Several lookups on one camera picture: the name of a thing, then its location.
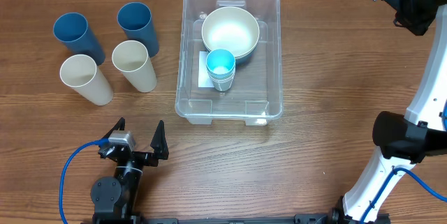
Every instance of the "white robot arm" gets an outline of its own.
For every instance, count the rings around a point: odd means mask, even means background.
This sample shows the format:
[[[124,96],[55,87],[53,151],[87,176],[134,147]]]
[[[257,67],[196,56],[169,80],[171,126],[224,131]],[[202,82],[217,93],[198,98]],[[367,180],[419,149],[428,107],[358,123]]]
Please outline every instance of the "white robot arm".
[[[418,92],[403,118],[389,112],[378,116],[373,131],[377,147],[355,186],[342,199],[345,218],[361,221],[395,168],[411,170],[425,156],[445,153],[445,144],[440,140],[447,140],[446,135],[441,134],[447,130],[447,5],[438,7],[436,21],[436,36]],[[422,35],[426,27],[419,28],[420,31],[414,30],[415,27],[409,30]],[[392,177],[366,215],[365,223],[376,220],[381,205],[403,175],[404,172],[397,172],[397,176]]]

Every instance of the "bowl rim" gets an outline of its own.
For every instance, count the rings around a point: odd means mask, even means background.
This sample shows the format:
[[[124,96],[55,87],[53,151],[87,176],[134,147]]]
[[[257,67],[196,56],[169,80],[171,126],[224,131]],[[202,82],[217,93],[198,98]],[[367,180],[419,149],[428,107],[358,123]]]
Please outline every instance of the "bowl rim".
[[[208,46],[208,44],[206,43],[205,37],[203,36],[203,27],[205,26],[205,23],[207,22],[207,19],[208,19],[212,14],[218,12],[218,10],[229,9],[229,8],[231,8],[231,9],[235,9],[235,10],[241,10],[241,11],[247,13],[251,18],[253,18],[253,21],[256,23],[256,26],[258,27],[258,36],[257,36],[257,38],[256,38],[255,43],[251,46],[250,50],[248,50],[248,51],[246,51],[246,52],[243,52],[242,54],[240,54],[240,55],[238,55],[238,56],[237,56],[237,55],[234,55],[235,59],[240,59],[240,58],[243,58],[243,57],[247,56],[248,54],[250,54],[250,52],[252,52],[252,51],[254,50],[254,48],[257,46],[257,44],[258,44],[258,42],[259,42],[259,36],[261,35],[261,30],[260,30],[260,28],[259,28],[258,20],[256,20],[256,18],[255,18],[250,12],[248,12],[247,10],[245,10],[245,9],[243,9],[243,8],[235,7],[235,6],[225,6],[225,7],[217,8],[217,9],[213,10],[209,15],[207,15],[207,17],[206,17],[205,20],[203,21],[202,29],[201,29],[201,32],[200,32],[200,33],[201,33],[201,36],[202,36],[203,44],[204,44],[205,47],[208,49],[208,51],[211,52],[211,51],[213,51],[213,50],[217,50],[217,49],[212,49],[212,48],[210,48],[210,47]]]

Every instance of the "plastic cup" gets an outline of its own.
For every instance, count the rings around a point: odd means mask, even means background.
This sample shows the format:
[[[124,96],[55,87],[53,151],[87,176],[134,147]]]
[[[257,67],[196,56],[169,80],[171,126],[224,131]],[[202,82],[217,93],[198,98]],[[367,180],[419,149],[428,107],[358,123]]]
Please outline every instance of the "plastic cup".
[[[231,88],[231,84],[233,83],[233,80],[235,78],[236,69],[233,69],[230,76],[219,80],[216,78],[213,78],[210,76],[211,82],[214,85],[214,88],[218,91],[227,91],[229,88]]]
[[[128,3],[118,11],[117,19],[128,39],[137,40],[146,46],[149,57],[159,52],[149,7],[140,2]]]
[[[231,87],[236,71],[236,60],[228,50],[213,50],[207,55],[207,72],[218,91]]]
[[[59,71],[61,81],[95,105],[106,105],[113,99],[113,90],[95,61],[84,54],[65,60]]]
[[[156,86],[156,76],[146,47],[136,41],[124,41],[113,50],[113,65],[141,92],[149,92]]]
[[[105,60],[103,48],[96,39],[84,15],[67,13],[57,19],[53,26],[54,36],[72,53],[90,56],[96,65]]]

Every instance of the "blue cup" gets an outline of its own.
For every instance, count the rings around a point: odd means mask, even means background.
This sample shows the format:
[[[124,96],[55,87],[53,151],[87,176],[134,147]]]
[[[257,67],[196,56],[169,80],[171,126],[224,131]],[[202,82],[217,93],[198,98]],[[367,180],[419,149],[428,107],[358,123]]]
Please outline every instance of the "blue cup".
[[[213,50],[207,55],[208,75],[216,80],[230,77],[235,69],[236,60],[228,50]]]
[[[143,3],[131,2],[118,11],[118,24],[128,39],[140,41],[147,48],[149,57],[159,52],[151,10]]]
[[[75,12],[62,15],[54,23],[53,34],[72,53],[86,54],[95,61],[96,65],[104,62],[103,48],[84,15]]]

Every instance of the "white bowl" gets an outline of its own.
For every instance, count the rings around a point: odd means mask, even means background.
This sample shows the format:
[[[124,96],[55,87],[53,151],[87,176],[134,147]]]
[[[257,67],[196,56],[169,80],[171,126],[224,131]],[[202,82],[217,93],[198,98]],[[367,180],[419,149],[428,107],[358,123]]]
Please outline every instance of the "white bowl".
[[[236,59],[241,59],[258,44],[259,25],[245,9],[232,6],[218,8],[205,18],[202,39],[209,51],[224,49]]]

